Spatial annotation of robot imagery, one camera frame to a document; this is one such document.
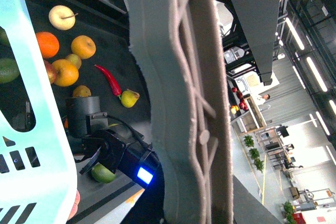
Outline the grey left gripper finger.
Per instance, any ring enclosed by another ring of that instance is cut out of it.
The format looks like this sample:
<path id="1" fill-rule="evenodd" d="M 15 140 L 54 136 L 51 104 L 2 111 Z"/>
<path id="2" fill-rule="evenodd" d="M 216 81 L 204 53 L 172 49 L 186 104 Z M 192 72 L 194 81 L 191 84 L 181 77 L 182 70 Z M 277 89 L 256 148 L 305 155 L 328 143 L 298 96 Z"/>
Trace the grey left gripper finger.
<path id="1" fill-rule="evenodd" d="M 215 0 L 127 0 L 168 223 L 232 223 L 228 90 Z"/>

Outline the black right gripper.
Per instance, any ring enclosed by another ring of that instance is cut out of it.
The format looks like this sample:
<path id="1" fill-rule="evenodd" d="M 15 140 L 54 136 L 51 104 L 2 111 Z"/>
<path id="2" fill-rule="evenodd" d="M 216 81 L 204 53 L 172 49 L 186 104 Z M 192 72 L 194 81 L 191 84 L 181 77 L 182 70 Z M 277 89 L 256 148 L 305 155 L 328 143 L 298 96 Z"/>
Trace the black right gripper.
<path id="1" fill-rule="evenodd" d="M 89 162 L 80 170 L 80 174 L 90 171 L 96 164 L 101 164 L 109 171 L 115 173 L 126 150 L 125 138 L 112 130 L 98 130 L 92 135 L 80 139 L 74 153 L 83 158 L 77 163 Z"/>

